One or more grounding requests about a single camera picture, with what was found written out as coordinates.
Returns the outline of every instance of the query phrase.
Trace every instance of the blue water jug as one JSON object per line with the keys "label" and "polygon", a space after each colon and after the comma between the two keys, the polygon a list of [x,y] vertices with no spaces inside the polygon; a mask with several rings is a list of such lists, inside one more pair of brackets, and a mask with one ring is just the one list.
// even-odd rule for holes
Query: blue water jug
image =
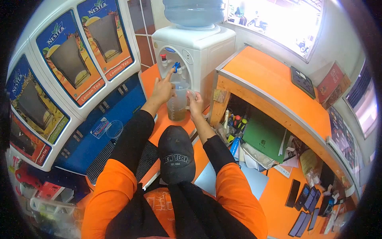
{"label": "blue water jug", "polygon": [[222,0],[163,0],[165,17],[185,27],[206,27],[223,21]]}

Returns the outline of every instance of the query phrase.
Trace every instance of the window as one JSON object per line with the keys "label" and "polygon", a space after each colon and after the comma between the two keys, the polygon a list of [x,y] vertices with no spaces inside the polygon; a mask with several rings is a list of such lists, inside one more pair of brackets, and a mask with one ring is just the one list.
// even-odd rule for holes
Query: window
{"label": "window", "polygon": [[367,63],[346,96],[346,102],[353,110],[366,139],[377,125],[377,97]]}
{"label": "window", "polygon": [[323,0],[228,0],[227,22],[289,48],[305,61],[317,38]]}

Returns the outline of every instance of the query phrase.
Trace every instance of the measuring jug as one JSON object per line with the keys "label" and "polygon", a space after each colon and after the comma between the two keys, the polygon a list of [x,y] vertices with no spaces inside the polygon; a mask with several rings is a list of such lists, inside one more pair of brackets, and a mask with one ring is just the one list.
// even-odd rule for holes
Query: measuring jug
{"label": "measuring jug", "polygon": [[190,85],[186,82],[171,82],[175,85],[173,91],[176,97],[172,97],[167,102],[167,114],[168,118],[172,121],[182,121],[186,117],[186,106],[187,106],[187,91],[190,90]]}

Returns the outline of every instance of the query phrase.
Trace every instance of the black cap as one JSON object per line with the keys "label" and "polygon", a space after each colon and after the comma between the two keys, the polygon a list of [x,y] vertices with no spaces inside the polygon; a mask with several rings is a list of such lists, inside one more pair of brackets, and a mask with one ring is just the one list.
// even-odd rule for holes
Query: black cap
{"label": "black cap", "polygon": [[194,148],[187,132],[181,126],[170,125],[158,142],[160,175],[167,184],[194,180],[196,167]]}

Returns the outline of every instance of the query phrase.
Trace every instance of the black sleeve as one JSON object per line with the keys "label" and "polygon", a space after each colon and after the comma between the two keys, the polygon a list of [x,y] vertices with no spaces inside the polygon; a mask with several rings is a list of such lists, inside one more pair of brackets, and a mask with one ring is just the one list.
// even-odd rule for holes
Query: black sleeve
{"label": "black sleeve", "polygon": [[135,175],[143,149],[154,129],[154,119],[147,111],[136,112],[125,125],[121,136],[110,155],[123,163]]}
{"label": "black sleeve", "polygon": [[216,175],[224,165],[235,162],[231,152],[217,135],[209,138],[203,145],[203,149],[206,152]]}

